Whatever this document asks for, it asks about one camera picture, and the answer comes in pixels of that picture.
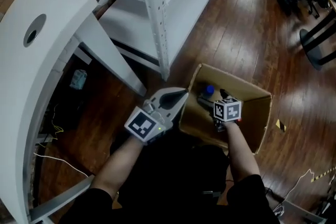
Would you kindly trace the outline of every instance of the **white curved furniture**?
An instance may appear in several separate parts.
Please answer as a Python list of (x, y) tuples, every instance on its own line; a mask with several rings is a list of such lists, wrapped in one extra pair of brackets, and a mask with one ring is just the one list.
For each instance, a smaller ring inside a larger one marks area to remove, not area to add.
[[(92, 14), (96, 6), (96, 0), (15, 0), (0, 22), (0, 198), (18, 223), (37, 222), (76, 196), (67, 193), (58, 205), (28, 210), (39, 126), (79, 43), (134, 91), (146, 92)], [(91, 180), (75, 192), (85, 190)]]

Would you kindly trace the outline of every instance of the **yellow wire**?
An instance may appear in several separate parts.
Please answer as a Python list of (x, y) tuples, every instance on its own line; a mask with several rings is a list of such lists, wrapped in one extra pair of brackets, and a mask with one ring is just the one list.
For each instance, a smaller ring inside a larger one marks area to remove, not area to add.
[[(56, 113), (55, 109), (56, 109), (57, 105), (54, 107), (54, 116), (52, 117), (52, 120), (53, 120), (54, 117), (55, 117), (55, 113)], [(63, 128), (61, 128), (60, 126), (54, 125), (54, 123), (53, 123), (52, 120), (51, 120), (51, 123), (52, 123), (52, 125), (54, 126), (54, 129), (56, 130), (56, 132), (55, 132), (55, 137), (52, 137), (51, 140), (53, 140), (53, 139), (58, 140), (58, 138), (57, 138), (57, 134), (58, 134), (58, 133), (63, 133), (64, 130), (63, 130)]]

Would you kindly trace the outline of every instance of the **cardboard box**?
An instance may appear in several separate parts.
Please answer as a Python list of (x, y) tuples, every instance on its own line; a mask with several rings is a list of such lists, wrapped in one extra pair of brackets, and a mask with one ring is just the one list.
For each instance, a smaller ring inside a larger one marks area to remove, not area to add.
[(219, 90), (243, 102), (239, 127), (253, 153), (258, 153), (269, 121), (272, 96), (269, 92), (232, 74), (200, 64), (189, 86), (189, 97), (180, 119), (180, 130), (197, 136), (208, 144), (227, 148), (226, 132), (218, 133), (209, 112), (197, 103), (197, 97), (205, 85), (213, 85), (215, 93), (211, 101), (222, 99)]

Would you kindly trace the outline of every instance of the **wooden floor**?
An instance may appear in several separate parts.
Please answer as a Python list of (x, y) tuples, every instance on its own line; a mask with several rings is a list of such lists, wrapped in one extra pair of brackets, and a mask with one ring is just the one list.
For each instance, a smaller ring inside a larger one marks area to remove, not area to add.
[[(167, 83), (159, 74), (132, 63), (148, 88), (147, 97), (162, 87), (187, 87), (201, 62), (270, 91), (269, 128), (256, 159), (265, 186), (280, 196), (308, 168), (319, 175), (335, 165), (335, 69), (331, 65), (314, 70), (300, 51), (299, 30), (311, 29), (319, 21), (305, 10), (302, 13), (301, 19), (287, 17), (276, 0), (210, 0)], [(333, 41), (326, 41), (325, 51), (332, 49)], [(96, 62), (89, 67), (86, 90), (89, 98), (78, 129), (60, 134), (61, 151), (53, 144), (46, 154), (77, 162), (95, 174), (108, 158), (115, 134), (143, 99)], [(277, 119), (287, 126), (284, 133), (276, 127)], [(51, 199), (82, 179), (82, 174), (66, 164), (44, 160), (39, 201)], [(314, 183), (310, 179), (309, 175), (303, 178), (288, 197), (306, 210), (313, 210), (326, 194), (330, 177)], [(63, 212), (55, 213), (54, 221)]]

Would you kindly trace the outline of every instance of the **white cable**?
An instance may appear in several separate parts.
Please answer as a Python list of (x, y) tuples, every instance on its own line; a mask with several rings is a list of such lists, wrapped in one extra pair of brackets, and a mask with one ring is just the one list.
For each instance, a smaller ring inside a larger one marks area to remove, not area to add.
[(305, 173), (303, 176), (300, 176), (300, 178), (299, 178), (298, 181), (296, 182), (295, 186), (294, 186), (294, 187), (287, 193), (287, 195), (285, 196), (285, 200), (287, 199), (288, 195), (289, 195), (289, 194), (296, 188), (296, 186), (299, 184), (300, 179), (303, 178), (306, 174), (308, 174), (308, 172), (310, 172), (310, 173), (313, 175), (313, 178), (314, 178), (315, 173), (313, 173), (313, 172), (311, 171), (311, 169), (308, 169), (308, 170), (306, 171), (306, 173)]
[(82, 171), (80, 171), (80, 170), (74, 168), (71, 164), (69, 164), (67, 161), (65, 161), (65, 160), (63, 160), (63, 159), (58, 159), (58, 158), (54, 158), (54, 157), (50, 157), (50, 156), (38, 155), (38, 154), (36, 154), (35, 152), (34, 152), (34, 154), (35, 154), (36, 156), (39, 156), (39, 157), (50, 158), (50, 159), (56, 159), (56, 160), (58, 160), (58, 161), (65, 162), (66, 164), (70, 165), (70, 166), (71, 166), (73, 169), (75, 169), (76, 171), (82, 173), (82, 174), (85, 175), (86, 177), (89, 177), (87, 174), (85, 174), (85, 173), (83, 173)]
[[(284, 201), (287, 200), (288, 195), (289, 195), (289, 194), (296, 188), (296, 186), (299, 184), (300, 179), (303, 178), (306, 174), (308, 174), (308, 172), (310, 172), (310, 173), (313, 175), (313, 179), (314, 179), (314, 177), (315, 177), (315, 173), (312, 172), (311, 169), (308, 169), (304, 175), (302, 175), (302, 176), (299, 177), (299, 179), (298, 179), (298, 181), (296, 182), (296, 184), (294, 185), (294, 187), (293, 187), (293, 188), (286, 194)], [(279, 216), (282, 216), (282, 215), (284, 214), (285, 209), (284, 209), (282, 203), (283, 203), (283, 202), (279, 203), (279, 204), (277, 205), (277, 207), (273, 209), (273, 213), (274, 213), (274, 214), (279, 213)]]

